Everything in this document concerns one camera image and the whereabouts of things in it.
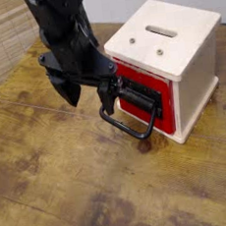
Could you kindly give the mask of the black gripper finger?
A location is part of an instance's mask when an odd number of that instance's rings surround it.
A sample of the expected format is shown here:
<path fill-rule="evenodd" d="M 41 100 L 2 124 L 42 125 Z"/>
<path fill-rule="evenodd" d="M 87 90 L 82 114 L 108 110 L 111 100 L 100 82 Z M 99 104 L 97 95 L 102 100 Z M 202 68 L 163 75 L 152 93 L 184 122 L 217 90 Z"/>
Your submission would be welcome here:
<path fill-rule="evenodd" d="M 50 73 L 49 80 L 60 96 L 62 96 L 70 105 L 74 107 L 78 106 L 81 95 L 81 85 L 73 82 L 70 74 Z"/>
<path fill-rule="evenodd" d="M 115 100 L 122 90 L 122 80 L 117 76 L 106 79 L 99 84 L 97 90 L 103 109 L 107 115 L 112 115 L 115 112 Z"/>

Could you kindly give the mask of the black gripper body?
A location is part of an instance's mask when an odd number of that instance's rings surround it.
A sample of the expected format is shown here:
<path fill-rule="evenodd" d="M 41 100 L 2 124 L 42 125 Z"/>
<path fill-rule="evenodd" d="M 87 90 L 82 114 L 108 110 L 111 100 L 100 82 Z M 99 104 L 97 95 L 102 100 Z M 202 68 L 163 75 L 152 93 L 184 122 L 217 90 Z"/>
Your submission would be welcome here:
<path fill-rule="evenodd" d="M 65 0 L 55 6 L 49 2 L 32 6 L 32 15 L 40 28 L 39 37 L 48 52 L 39 64 L 50 74 L 70 74 L 78 85 L 98 86 L 116 77 L 116 64 L 98 51 L 85 7 Z"/>

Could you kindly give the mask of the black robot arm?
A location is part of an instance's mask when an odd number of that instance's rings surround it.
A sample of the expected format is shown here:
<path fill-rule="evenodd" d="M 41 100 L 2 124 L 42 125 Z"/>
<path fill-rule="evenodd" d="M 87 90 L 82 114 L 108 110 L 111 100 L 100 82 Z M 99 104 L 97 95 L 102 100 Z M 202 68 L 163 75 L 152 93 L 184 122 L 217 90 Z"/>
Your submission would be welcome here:
<path fill-rule="evenodd" d="M 98 51 L 84 0 L 25 0 L 39 27 L 39 37 L 49 49 L 38 63 L 70 105 L 76 106 L 81 87 L 97 87 L 107 114 L 114 113 L 118 96 L 116 64 Z"/>

